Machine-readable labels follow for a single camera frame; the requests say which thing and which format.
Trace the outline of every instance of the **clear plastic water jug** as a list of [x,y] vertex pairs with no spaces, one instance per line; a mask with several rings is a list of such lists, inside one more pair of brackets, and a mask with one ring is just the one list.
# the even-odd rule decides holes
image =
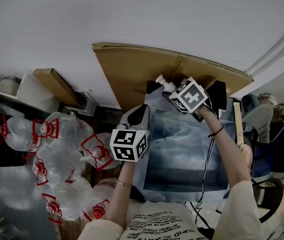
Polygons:
[[56,151],[77,150],[93,129],[74,114],[55,112],[42,123],[40,136],[42,141]]
[[92,189],[84,204],[82,217],[89,222],[103,218],[113,196],[115,186],[116,181],[114,178],[107,178],[98,183]]
[[26,157],[36,174],[37,185],[56,185],[68,179],[80,176],[86,164],[81,161],[82,154],[77,151],[55,151],[49,146],[42,146],[38,152]]
[[11,117],[3,125],[0,125],[0,145],[5,140],[6,144],[16,151],[35,152],[40,144],[41,137],[38,136],[41,125],[22,117]]
[[82,143],[84,149],[82,160],[95,167],[98,171],[117,167],[120,161],[114,159],[110,147],[111,136],[112,134],[103,132],[94,134],[84,140]]
[[85,200],[89,198],[91,190],[92,187],[86,179],[74,177],[56,185],[51,189],[51,193],[43,193],[49,220],[61,224],[61,219],[78,219],[83,213]]

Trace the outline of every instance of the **white t-shirt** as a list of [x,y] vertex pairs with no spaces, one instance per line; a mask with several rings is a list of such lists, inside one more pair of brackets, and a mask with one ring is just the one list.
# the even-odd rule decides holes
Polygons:
[[[123,230],[116,223],[98,219],[88,223],[79,240],[202,240],[190,211],[180,203],[147,201]],[[262,227],[252,184],[235,185],[224,206],[213,240],[262,240]]]

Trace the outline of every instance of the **brown cardboard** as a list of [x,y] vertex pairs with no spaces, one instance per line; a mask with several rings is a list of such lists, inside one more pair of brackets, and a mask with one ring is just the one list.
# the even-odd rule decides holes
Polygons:
[[73,90],[64,81],[64,79],[53,68],[36,69],[33,72],[34,76],[41,84],[56,96],[61,102],[79,106],[79,100]]
[[253,82],[236,69],[175,51],[121,43],[95,43],[93,51],[123,111],[143,104],[147,82],[160,74],[167,81],[193,77],[204,89],[220,80],[228,96]]

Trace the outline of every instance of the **person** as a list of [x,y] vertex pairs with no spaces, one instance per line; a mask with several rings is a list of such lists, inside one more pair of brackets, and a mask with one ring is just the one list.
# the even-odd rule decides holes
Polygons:
[[[249,169],[240,149],[205,106],[198,111],[212,133],[223,161],[230,194],[218,221],[213,240],[263,239]],[[183,203],[150,202],[129,219],[127,211],[134,162],[125,162],[104,219],[87,223],[79,240],[202,240],[190,210]]]

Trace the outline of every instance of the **white cube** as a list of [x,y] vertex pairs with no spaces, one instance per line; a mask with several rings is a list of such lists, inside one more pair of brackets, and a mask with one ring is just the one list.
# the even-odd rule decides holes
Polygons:
[[147,149],[147,131],[114,129],[110,146],[115,160],[137,162]]
[[169,98],[181,112],[193,113],[204,103],[207,95],[203,87],[190,77]]

